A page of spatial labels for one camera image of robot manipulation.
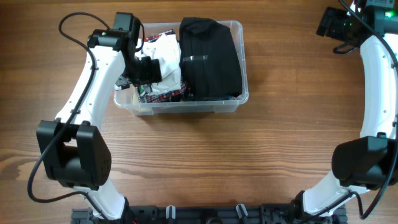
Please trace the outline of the cream cloth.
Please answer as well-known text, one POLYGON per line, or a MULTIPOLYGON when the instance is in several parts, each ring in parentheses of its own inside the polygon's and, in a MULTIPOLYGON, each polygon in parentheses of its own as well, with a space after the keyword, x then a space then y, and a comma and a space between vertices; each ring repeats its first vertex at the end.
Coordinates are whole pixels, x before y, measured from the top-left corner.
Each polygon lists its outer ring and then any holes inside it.
POLYGON ((137 105, 139 104, 139 95, 135 91, 132 96, 132 104, 137 105))

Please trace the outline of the white pixel-print shirt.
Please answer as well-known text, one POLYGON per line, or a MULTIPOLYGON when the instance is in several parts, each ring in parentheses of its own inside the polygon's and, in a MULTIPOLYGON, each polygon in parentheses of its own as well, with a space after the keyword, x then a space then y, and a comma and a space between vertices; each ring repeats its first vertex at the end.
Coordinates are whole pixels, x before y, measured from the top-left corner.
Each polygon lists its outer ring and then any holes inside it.
POLYGON ((158 59, 162 76, 161 82, 140 86, 143 91, 140 96, 161 95, 182 88, 180 46, 175 34, 161 34, 155 42, 145 41, 143 48, 135 56, 158 59))

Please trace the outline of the black garment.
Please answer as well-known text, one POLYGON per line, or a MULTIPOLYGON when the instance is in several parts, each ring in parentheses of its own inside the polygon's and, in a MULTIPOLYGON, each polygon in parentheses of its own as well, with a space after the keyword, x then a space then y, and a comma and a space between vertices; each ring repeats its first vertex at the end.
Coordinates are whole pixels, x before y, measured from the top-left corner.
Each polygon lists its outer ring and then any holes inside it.
POLYGON ((209 18, 185 17, 179 28, 180 68, 193 101, 226 100, 243 91, 230 28, 209 18))

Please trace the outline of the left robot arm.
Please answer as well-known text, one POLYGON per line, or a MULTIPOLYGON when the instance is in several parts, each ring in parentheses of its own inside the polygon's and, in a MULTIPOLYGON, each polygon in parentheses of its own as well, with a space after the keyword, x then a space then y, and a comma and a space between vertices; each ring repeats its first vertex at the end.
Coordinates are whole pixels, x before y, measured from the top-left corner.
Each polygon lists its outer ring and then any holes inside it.
POLYGON ((137 223, 138 219, 109 179, 111 153, 100 133, 104 112, 115 86, 145 85, 162 80, 160 63, 138 58, 144 25, 131 13, 119 12, 114 24, 96 29, 83 48, 84 69, 52 121, 36 131, 47 177, 81 195, 94 223, 137 223))

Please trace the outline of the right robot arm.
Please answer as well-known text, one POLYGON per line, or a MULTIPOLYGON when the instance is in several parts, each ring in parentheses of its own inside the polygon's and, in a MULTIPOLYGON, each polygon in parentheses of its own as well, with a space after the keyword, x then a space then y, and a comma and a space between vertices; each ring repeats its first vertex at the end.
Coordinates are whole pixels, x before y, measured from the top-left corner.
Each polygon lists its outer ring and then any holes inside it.
POLYGON ((336 211, 351 199, 374 191, 360 219, 376 208, 397 183, 397 9, 394 1, 353 1, 326 9, 317 34, 339 40, 335 54, 360 52, 365 108, 358 139, 338 145, 331 171, 289 204, 289 223, 338 223, 336 211))

